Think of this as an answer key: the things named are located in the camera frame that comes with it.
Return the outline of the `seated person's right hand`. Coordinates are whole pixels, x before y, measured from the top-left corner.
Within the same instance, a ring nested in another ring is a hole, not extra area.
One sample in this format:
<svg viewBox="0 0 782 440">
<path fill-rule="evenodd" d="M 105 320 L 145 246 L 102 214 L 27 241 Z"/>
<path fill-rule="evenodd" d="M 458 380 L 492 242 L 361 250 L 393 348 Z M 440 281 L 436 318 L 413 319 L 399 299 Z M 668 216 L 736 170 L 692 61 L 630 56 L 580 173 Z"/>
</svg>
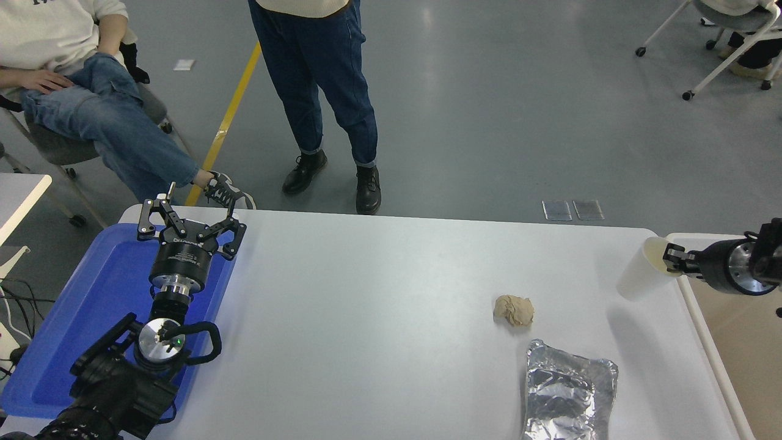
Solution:
<svg viewBox="0 0 782 440">
<path fill-rule="evenodd" d="M 34 70 L 33 72 L 23 71 L 21 86 L 27 90 L 39 91 L 49 94 L 55 91 L 61 91 L 67 87 L 73 87 L 73 81 L 61 75 L 60 73 L 49 70 Z"/>
</svg>

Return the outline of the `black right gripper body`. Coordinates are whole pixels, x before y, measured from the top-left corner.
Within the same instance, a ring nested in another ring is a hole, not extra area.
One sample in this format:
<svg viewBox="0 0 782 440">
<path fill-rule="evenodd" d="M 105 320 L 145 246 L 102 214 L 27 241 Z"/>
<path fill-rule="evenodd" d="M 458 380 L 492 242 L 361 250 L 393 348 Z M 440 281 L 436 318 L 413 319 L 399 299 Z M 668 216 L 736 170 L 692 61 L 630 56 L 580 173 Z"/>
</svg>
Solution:
<svg viewBox="0 0 782 440">
<path fill-rule="evenodd" d="M 742 243 L 743 239 L 723 240 L 701 251 L 688 251 L 688 275 L 701 279 L 718 292 L 742 295 L 743 290 L 729 270 L 729 259 Z"/>
</svg>

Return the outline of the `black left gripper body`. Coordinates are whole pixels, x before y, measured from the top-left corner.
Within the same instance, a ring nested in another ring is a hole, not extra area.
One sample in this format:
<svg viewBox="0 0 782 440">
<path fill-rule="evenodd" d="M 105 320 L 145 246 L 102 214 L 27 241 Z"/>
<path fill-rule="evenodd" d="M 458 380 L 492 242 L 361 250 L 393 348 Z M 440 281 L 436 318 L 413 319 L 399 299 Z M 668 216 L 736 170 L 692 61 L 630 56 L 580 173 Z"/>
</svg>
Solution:
<svg viewBox="0 0 782 440">
<path fill-rule="evenodd" d="M 199 232 L 181 238 L 172 229 L 159 236 L 160 247 L 149 274 L 155 287 L 178 282 L 189 289 L 206 287 L 211 259 L 219 248 L 216 238 L 198 241 Z"/>
</svg>

